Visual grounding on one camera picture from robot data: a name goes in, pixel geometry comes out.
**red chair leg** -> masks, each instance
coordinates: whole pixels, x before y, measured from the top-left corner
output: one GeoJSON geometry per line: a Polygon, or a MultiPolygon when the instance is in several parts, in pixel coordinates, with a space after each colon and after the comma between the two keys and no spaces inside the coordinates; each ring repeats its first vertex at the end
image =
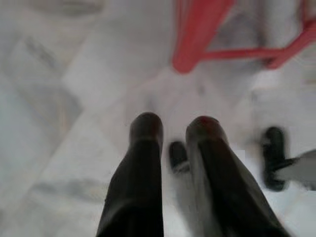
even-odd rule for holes
{"type": "Polygon", "coordinates": [[[188,73],[201,60],[234,0],[193,0],[178,32],[173,67],[188,73]]]}
{"type": "Polygon", "coordinates": [[[310,22],[301,35],[288,47],[286,47],[280,55],[270,60],[267,64],[269,69],[277,69],[286,61],[299,53],[304,47],[316,40],[316,21],[310,22]]]}

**red chair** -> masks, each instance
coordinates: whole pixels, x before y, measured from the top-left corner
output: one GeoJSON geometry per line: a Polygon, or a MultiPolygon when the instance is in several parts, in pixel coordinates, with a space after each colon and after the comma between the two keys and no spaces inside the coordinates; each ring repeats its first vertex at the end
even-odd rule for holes
{"type": "Polygon", "coordinates": [[[233,5],[234,0],[176,0],[178,33],[172,64],[178,72],[190,72],[201,60],[250,57],[266,59],[267,68],[277,69],[316,40],[316,19],[308,19],[307,0],[302,0],[303,31],[288,46],[206,52],[233,5]]]}

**marble floor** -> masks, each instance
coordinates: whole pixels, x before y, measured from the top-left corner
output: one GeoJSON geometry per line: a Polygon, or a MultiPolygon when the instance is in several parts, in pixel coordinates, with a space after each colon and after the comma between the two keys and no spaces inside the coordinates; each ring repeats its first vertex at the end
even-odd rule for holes
{"type": "MultiPolygon", "coordinates": [[[[258,145],[260,133],[277,124],[290,133],[290,157],[313,149],[315,46],[276,71],[256,60],[234,60],[202,62],[179,75],[170,66],[172,8],[168,0],[105,1],[102,12],[76,26],[81,41],[44,59],[46,67],[28,54],[58,47],[55,41],[40,35],[44,43],[38,44],[9,23],[3,29],[15,41],[1,41],[0,34],[0,236],[94,236],[110,178],[127,149],[128,127],[143,111],[157,113],[164,124],[166,237],[203,236],[193,218],[191,178],[171,173],[165,151],[170,141],[184,140],[186,126],[200,115],[221,122],[293,236],[315,236],[315,192],[295,182],[282,193],[267,190],[258,145]],[[1,51],[2,43],[11,50],[1,51]]],[[[252,17],[236,12],[212,47],[257,45],[252,17]],[[234,26],[239,30],[228,40],[234,26]]]]}

